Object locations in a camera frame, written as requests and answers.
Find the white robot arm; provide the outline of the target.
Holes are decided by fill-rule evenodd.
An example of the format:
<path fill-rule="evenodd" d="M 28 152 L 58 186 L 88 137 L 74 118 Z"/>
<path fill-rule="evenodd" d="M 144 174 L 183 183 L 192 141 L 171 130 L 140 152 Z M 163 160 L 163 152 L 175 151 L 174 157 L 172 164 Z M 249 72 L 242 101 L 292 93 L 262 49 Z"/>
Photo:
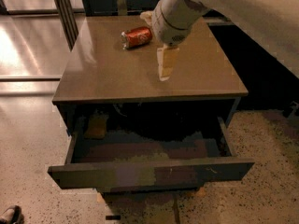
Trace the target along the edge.
<path fill-rule="evenodd" d="M 210 10 L 228 18 L 299 76 L 299 0 L 160 0 L 140 18 L 164 44 L 158 50 L 162 54 L 182 43 Z"/>

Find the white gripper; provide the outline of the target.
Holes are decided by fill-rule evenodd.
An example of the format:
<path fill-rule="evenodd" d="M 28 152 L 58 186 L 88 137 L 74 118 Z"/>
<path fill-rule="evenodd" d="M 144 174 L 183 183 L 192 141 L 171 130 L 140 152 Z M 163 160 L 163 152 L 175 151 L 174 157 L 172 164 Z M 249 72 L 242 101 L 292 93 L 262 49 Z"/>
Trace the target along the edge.
<path fill-rule="evenodd" d="M 152 25 L 160 42 L 177 46 L 190 34 L 193 24 L 208 11 L 202 3 L 191 0 L 160 0 L 153 12 L 142 12 L 140 19 L 148 26 Z"/>

